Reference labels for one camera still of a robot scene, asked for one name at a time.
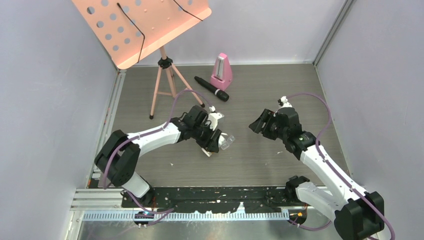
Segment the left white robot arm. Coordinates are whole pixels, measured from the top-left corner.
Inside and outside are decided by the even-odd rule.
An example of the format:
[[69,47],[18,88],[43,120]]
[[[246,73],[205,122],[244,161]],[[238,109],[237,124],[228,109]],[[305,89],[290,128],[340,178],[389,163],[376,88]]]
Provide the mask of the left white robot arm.
[[154,199],[152,186],[136,173],[139,158],[166,145],[195,140],[201,150],[211,156],[223,147],[225,138],[218,128],[224,114],[207,112],[193,106],[180,117],[172,117],[157,127],[136,132],[114,131],[93,162],[103,176],[115,187],[122,187],[141,207],[148,207]]

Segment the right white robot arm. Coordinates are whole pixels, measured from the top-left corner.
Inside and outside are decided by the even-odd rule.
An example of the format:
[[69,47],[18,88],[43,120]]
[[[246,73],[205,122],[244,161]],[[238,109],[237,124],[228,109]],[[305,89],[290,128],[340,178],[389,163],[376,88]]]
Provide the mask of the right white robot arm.
[[355,183],[330,158],[317,138],[302,129],[293,107],[274,112],[264,109],[249,128],[265,138],[282,140],[286,150],[311,169],[328,191],[316,187],[304,176],[286,182],[285,198],[291,205],[306,203],[333,222],[343,240],[363,240],[385,228],[384,199]]

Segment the clear plastic pill organizer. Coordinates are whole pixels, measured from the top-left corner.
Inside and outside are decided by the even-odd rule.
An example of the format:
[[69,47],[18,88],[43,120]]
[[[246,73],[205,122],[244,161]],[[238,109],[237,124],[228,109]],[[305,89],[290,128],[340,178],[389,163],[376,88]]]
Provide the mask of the clear plastic pill organizer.
[[233,135],[228,135],[227,133],[221,133],[218,139],[218,146],[222,150],[226,150],[230,147],[230,145],[235,141],[235,137]]

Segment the white pill bottle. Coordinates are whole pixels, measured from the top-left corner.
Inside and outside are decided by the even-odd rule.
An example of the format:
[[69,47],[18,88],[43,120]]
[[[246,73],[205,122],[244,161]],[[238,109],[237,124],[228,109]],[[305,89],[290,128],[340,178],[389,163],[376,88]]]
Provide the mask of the white pill bottle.
[[211,157],[213,153],[219,152],[220,147],[217,140],[212,140],[205,143],[201,149],[207,157]]

